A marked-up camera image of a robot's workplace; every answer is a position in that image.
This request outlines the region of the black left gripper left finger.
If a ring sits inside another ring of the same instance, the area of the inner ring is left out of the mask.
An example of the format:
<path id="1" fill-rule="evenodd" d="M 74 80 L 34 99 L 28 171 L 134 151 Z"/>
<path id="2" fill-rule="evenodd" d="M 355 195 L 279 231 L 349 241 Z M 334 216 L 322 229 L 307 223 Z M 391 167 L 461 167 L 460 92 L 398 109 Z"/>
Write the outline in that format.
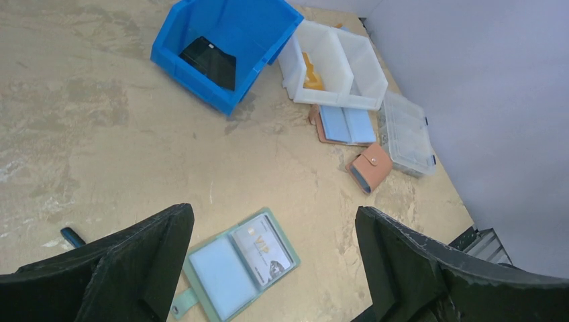
<path id="1" fill-rule="evenodd" d="M 1 276 L 2 321 L 165 321 L 195 222 L 188 203 Z"/>

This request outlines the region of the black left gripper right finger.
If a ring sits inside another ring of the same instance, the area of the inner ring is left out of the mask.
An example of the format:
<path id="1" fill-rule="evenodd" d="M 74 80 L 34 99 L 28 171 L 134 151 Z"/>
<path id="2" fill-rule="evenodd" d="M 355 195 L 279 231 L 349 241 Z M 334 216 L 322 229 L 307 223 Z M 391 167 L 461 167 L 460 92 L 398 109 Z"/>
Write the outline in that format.
<path id="1" fill-rule="evenodd" d="M 568 280 L 494 264 L 359 207 L 372 304 L 357 321 L 567 321 Z"/>

